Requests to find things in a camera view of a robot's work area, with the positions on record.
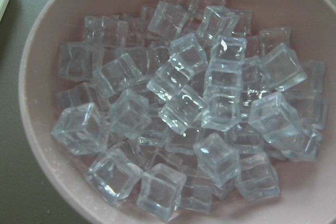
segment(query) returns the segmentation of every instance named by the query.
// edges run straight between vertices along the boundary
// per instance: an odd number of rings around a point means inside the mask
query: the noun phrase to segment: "round bowl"
[[[65,82],[57,77],[58,48],[63,41],[82,39],[87,15],[139,14],[140,7],[158,0],[50,0],[38,16],[23,52],[19,101],[30,146],[53,186],[92,223],[160,223],[127,202],[109,206],[75,169],[70,156],[51,138],[59,111],[55,94]],[[327,0],[228,0],[227,6],[254,11],[253,33],[290,26],[291,46],[300,60],[327,63],[324,95],[330,101],[325,142],[316,163],[275,164],[281,196],[245,202],[239,195],[214,205],[210,215],[178,213],[171,223],[332,224],[336,221],[336,8]]]

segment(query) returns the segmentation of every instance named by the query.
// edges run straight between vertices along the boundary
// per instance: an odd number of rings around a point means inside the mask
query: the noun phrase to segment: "table surface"
[[[10,0],[0,22],[0,223],[87,224],[55,191],[28,145],[18,70],[28,33],[48,0]]]

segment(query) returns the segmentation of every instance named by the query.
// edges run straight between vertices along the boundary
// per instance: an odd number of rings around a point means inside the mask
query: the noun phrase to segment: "bowl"
[[[158,0],[50,0],[38,16],[24,48],[19,74],[22,120],[32,151],[53,186],[75,210],[92,223],[159,223],[157,219],[122,202],[109,206],[82,178],[73,160],[51,138],[56,123],[55,93],[66,82],[57,77],[58,48],[63,41],[82,40],[87,15],[138,15],[143,4]],[[325,142],[316,163],[275,164],[281,196],[248,203],[232,195],[214,205],[210,215],[177,213],[171,223],[226,224],[332,224],[336,221],[336,8],[327,0],[228,0],[227,6],[254,11],[253,30],[290,26],[291,46],[300,60],[327,63],[324,96],[330,101]]]

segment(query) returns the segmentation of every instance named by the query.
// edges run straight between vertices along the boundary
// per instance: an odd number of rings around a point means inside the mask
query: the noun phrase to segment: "bowl of ice cubes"
[[[335,223],[335,31],[327,0],[50,0],[27,138],[92,223]]]

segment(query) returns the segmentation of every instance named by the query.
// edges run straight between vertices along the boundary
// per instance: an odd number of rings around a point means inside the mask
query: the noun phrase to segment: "gray surface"
[[[0,223],[87,223],[57,194],[30,150],[17,81],[25,40],[48,0],[10,0],[0,22]]]

